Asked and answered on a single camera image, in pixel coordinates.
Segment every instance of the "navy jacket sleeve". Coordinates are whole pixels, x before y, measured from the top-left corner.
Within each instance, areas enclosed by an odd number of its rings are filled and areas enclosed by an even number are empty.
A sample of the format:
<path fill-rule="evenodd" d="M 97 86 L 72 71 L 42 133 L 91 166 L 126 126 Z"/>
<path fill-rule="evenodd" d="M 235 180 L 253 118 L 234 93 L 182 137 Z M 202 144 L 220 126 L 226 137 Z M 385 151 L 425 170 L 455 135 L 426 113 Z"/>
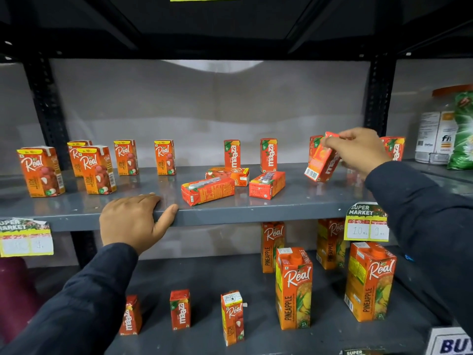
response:
<path fill-rule="evenodd" d="M 103 354 L 120 328 L 137 261 L 127 244 L 103 247 L 0 354 Z"/>
<path fill-rule="evenodd" d="M 473 200 L 396 161 L 374 169 L 366 187 L 388 214 L 401 249 L 473 337 Z"/>

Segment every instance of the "juice carton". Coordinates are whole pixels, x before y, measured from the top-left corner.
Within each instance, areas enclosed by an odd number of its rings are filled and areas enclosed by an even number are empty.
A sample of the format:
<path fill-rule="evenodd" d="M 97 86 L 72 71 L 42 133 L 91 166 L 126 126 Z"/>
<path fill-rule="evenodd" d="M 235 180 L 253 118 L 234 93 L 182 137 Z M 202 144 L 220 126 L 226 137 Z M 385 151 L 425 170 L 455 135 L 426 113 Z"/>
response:
<path fill-rule="evenodd" d="M 261 173 L 278 170 L 278 140 L 261 138 L 260 140 Z"/>
<path fill-rule="evenodd" d="M 261 223 L 261 266 L 263 273 L 274 273 L 276 249 L 284 248 L 286 229 L 283 221 Z"/>
<path fill-rule="evenodd" d="M 74 175 L 76 177 L 82 177 L 82 171 L 80 170 L 80 161 L 79 161 L 79 152 L 77 148 L 91 146 L 92 141 L 71 141 L 67 142 L 67 148 L 69 149 L 70 162 L 72 164 L 72 169 L 74 170 Z"/>
<path fill-rule="evenodd" d="M 286 186 L 286 172 L 268 172 L 250 182 L 250 197 L 272 199 Z"/>
<path fill-rule="evenodd" d="M 243 329 L 243 299 L 238 290 L 222 294 L 222 325 L 225 345 L 245 340 Z"/>
<path fill-rule="evenodd" d="M 401 161 L 404 153 L 404 137 L 381 137 L 386 152 L 389 154 L 392 160 Z"/>
<path fill-rule="evenodd" d="M 138 296 L 128 295 L 126 297 L 125 314 L 121 322 L 120 335 L 137 335 L 141 330 L 141 311 L 139 309 Z"/>
<path fill-rule="evenodd" d="M 235 182 L 231 178 L 211 178 L 181 185 L 182 198 L 189 205 L 197 205 L 235 195 Z"/>
<path fill-rule="evenodd" d="M 173 290 L 169 298 L 171 303 L 171 324 L 173 330 L 191 327 L 191 293 L 189 289 Z"/>
<path fill-rule="evenodd" d="M 396 256 L 374 242 L 352 243 L 345 303 L 356 320 L 386 317 Z"/>
<path fill-rule="evenodd" d="M 316 152 L 317 147 L 320 145 L 320 141 L 322 140 L 322 136 L 311 136 L 309 142 L 309 162 L 314 153 Z"/>
<path fill-rule="evenodd" d="M 326 270 L 343 268 L 346 242 L 343 240 L 345 218 L 319 219 L 317 260 Z"/>
<path fill-rule="evenodd" d="M 159 176 L 173 176 L 176 174 L 174 141 L 154 141 L 156 152 L 157 174 Z"/>
<path fill-rule="evenodd" d="M 17 153 L 31 197 L 56 197 L 66 191 L 54 147 L 25 147 Z"/>
<path fill-rule="evenodd" d="M 136 143 L 134 140 L 114 141 L 119 176 L 134 176 L 139 173 Z"/>
<path fill-rule="evenodd" d="M 325 137 L 339 137 L 339 135 L 325 132 Z M 316 182 L 326 182 L 332 177 L 339 160 L 340 155 L 335 150 L 319 144 L 304 174 Z"/>
<path fill-rule="evenodd" d="M 80 169 L 84 176 L 87 193 L 110 194 L 117 190 L 112 159 L 107 146 L 77 148 Z"/>
<path fill-rule="evenodd" d="M 226 168 L 240 168 L 240 141 L 239 140 L 225 140 L 223 141 L 225 147 L 225 167 Z"/>
<path fill-rule="evenodd" d="M 303 248 L 279 248 L 276 259 L 276 310 L 281 329 L 309 328 L 312 262 Z"/>
<path fill-rule="evenodd" d="M 225 168 L 212 167 L 205 173 L 205 179 L 220 177 L 231 178 L 235 181 L 235 187 L 246 187 L 249 183 L 250 168 Z"/>

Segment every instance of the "orange juice box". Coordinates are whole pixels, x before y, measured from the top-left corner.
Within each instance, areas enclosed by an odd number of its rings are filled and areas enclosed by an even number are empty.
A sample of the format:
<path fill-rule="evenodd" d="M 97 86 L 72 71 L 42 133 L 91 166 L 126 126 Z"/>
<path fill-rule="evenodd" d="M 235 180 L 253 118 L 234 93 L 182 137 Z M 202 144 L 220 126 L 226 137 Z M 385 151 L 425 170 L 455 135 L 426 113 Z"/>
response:
<path fill-rule="evenodd" d="M 261 138 L 260 140 L 261 173 L 278 170 L 278 140 Z"/>
<path fill-rule="evenodd" d="M 159 176 L 173 176 L 176 174 L 174 141 L 154 141 L 156 152 L 157 174 Z"/>
<path fill-rule="evenodd" d="M 231 178 L 235 181 L 235 187 L 246 187 L 249 183 L 249 176 L 250 168 L 212 167 L 205 173 L 205 179 Z"/>
<path fill-rule="evenodd" d="M 173 290 L 169 298 L 171 303 L 171 324 L 173 330 L 191 327 L 191 293 L 189 289 Z"/>
<path fill-rule="evenodd" d="M 309 142 L 309 162 L 314 153 L 316 152 L 317 147 L 320 145 L 320 141 L 322 140 L 322 136 L 311 136 Z"/>
<path fill-rule="evenodd" d="M 189 205 L 197 205 L 235 195 L 235 182 L 231 178 L 211 178 L 181 185 L 182 198 Z"/>
<path fill-rule="evenodd" d="M 74 170 L 74 175 L 76 177 L 82 177 L 82 171 L 80 170 L 80 161 L 79 161 L 79 152 L 77 148 L 91 146 L 92 141 L 71 141 L 67 142 L 67 148 L 69 149 L 70 162 L 72 164 L 72 169 Z"/>
<path fill-rule="evenodd" d="M 403 159 L 404 143 L 406 141 L 404 137 L 381 137 L 381 140 L 392 160 L 401 161 Z"/>
<path fill-rule="evenodd" d="M 396 256 L 374 242 L 352 243 L 348 262 L 345 303 L 356 320 L 386 317 Z"/>
<path fill-rule="evenodd" d="M 284 248 L 286 229 L 283 221 L 261 223 L 261 266 L 263 273 L 274 273 L 276 249 Z"/>
<path fill-rule="evenodd" d="M 276 260 L 276 310 L 281 329 L 309 328 L 312 262 L 303 248 L 279 248 Z"/>
<path fill-rule="evenodd" d="M 343 268 L 345 265 L 344 229 L 345 218 L 319 219 L 316 257 L 326 270 Z"/>
<path fill-rule="evenodd" d="M 245 340 L 243 329 L 243 299 L 238 290 L 220 296 L 222 305 L 222 325 L 225 345 L 233 345 Z"/>
<path fill-rule="evenodd" d="M 339 135 L 325 132 L 325 137 L 339 137 Z M 340 156 L 336 151 L 319 144 L 304 174 L 316 182 L 326 182 L 332 177 L 339 161 Z"/>
<path fill-rule="evenodd" d="M 250 197 L 272 199 L 286 186 L 286 172 L 272 171 L 250 182 Z"/>
<path fill-rule="evenodd" d="M 136 143 L 134 140 L 114 141 L 119 176 L 134 176 L 139 173 Z"/>
<path fill-rule="evenodd" d="M 225 147 L 225 167 L 226 168 L 240 168 L 241 167 L 241 153 L 239 140 L 225 140 L 223 141 Z"/>
<path fill-rule="evenodd" d="M 87 193 L 110 194 L 117 190 L 112 159 L 107 146 L 77 148 L 80 169 L 84 176 Z"/>
<path fill-rule="evenodd" d="M 17 153 L 31 197 L 56 197 L 66 191 L 54 147 L 24 147 Z"/>
<path fill-rule="evenodd" d="M 141 323 L 138 296 L 128 295 L 126 297 L 125 314 L 121 322 L 120 335 L 138 335 L 141 330 Z"/>

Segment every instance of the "real juice box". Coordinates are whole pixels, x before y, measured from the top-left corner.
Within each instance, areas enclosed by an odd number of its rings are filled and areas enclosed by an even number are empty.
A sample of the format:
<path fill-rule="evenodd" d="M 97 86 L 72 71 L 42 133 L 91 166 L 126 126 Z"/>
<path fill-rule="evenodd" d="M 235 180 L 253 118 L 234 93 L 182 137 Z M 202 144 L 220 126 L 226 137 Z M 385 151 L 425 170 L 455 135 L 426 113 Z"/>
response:
<path fill-rule="evenodd" d="M 286 172 L 263 173 L 250 182 L 250 197 L 272 199 L 285 186 Z"/>
<path fill-rule="evenodd" d="M 319 219 L 317 260 L 326 270 L 343 268 L 346 242 L 343 240 L 345 218 Z"/>
<path fill-rule="evenodd" d="M 404 137 L 381 137 L 381 141 L 392 160 L 401 161 L 403 159 L 406 141 Z"/>
<path fill-rule="evenodd" d="M 278 170 L 278 140 L 261 138 L 260 140 L 261 173 Z"/>
<path fill-rule="evenodd" d="M 119 176 L 134 176 L 139 173 L 134 140 L 114 141 L 115 156 Z"/>
<path fill-rule="evenodd" d="M 386 317 L 396 260 L 395 255 L 377 243 L 352 243 L 345 303 L 356 320 Z"/>
<path fill-rule="evenodd" d="M 142 319 L 138 296 L 128 295 L 119 333 L 120 335 L 137 335 L 141 330 L 141 324 Z"/>
<path fill-rule="evenodd" d="M 239 140 L 225 140 L 223 141 L 225 148 L 225 167 L 226 168 L 240 168 L 240 141 Z"/>
<path fill-rule="evenodd" d="M 246 187 L 249 183 L 249 176 L 250 168 L 212 167 L 205 173 L 205 179 L 231 178 L 235 181 L 235 187 Z"/>
<path fill-rule="evenodd" d="M 173 330 L 191 327 L 191 293 L 189 289 L 173 290 L 169 302 L 171 303 Z"/>
<path fill-rule="evenodd" d="M 283 221 L 261 223 L 261 267 L 263 273 L 274 273 L 276 249 L 284 248 L 286 229 Z"/>
<path fill-rule="evenodd" d="M 281 329 L 309 328 L 312 262 L 303 248 L 279 248 L 276 259 L 276 310 Z"/>
<path fill-rule="evenodd" d="M 173 176 L 176 174 L 174 141 L 154 141 L 156 153 L 157 174 L 159 176 Z"/>
<path fill-rule="evenodd" d="M 311 136 L 309 141 L 309 162 L 314 153 L 316 152 L 317 147 L 320 145 L 322 141 L 323 135 L 321 136 Z"/>
<path fill-rule="evenodd" d="M 238 290 L 220 296 L 222 306 L 223 338 L 225 345 L 245 340 L 243 328 L 243 299 Z"/>
<path fill-rule="evenodd" d="M 67 142 L 67 148 L 69 149 L 70 162 L 72 164 L 72 169 L 74 170 L 74 175 L 76 177 L 82 177 L 82 171 L 80 170 L 80 157 L 77 148 L 91 146 L 92 141 L 70 141 Z"/>
<path fill-rule="evenodd" d="M 89 146 L 77 150 L 87 193 L 106 195 L 115 192 L 117 186 L 108 147 Z"/>
<path fill-rule="evenodd" d="M 211 178 L 181 185 L 182 198 L 189 205 L 197 205 L 235 195 L 235 182 L 231 178 Z"/>
<path fill-rule="evenodd" d="M 325 132 L 325 137 L 339 137 L 339 135 Z M 340 155 L 335 150 L 319 144 L 304 174 L 316 182 L 326 182 L 332 177 L 339 161 Z"/>
<path fill-rule="evenodd" d="M 66 191 L 54 147 L 25 147 L 17 153 L 31 197 L 55 197 Z"/>

